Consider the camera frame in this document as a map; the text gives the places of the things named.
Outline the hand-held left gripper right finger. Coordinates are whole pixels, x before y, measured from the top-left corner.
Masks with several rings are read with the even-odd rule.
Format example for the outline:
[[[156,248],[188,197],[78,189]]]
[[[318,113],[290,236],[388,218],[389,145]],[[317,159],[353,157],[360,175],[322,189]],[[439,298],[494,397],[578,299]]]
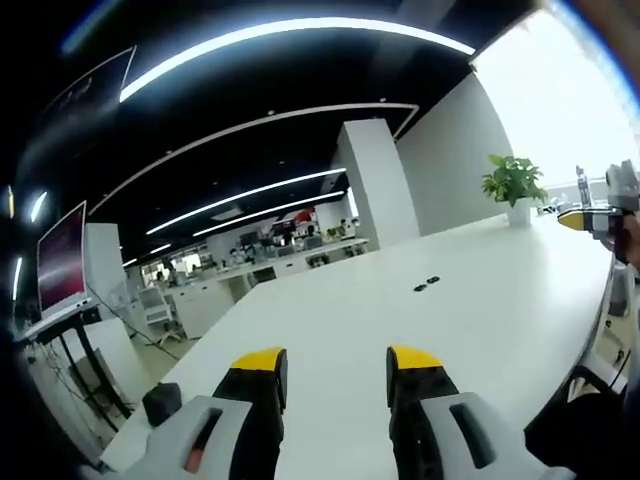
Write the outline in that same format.
[[[442,363],[414,348],[386,353],[389,437],[400,479],[573,479],[531,454],[524,432],[458,390]]]

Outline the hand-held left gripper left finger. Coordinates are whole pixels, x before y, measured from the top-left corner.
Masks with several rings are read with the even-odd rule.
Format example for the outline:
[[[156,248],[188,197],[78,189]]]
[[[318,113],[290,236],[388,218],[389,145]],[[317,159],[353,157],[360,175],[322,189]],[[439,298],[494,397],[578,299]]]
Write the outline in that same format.
[[[182,401],[177,383],[143,397],[152,427],[145,452],[101,479],[272,479],[284,438],[287,351],[251,352],[230,366],[214,393]]]

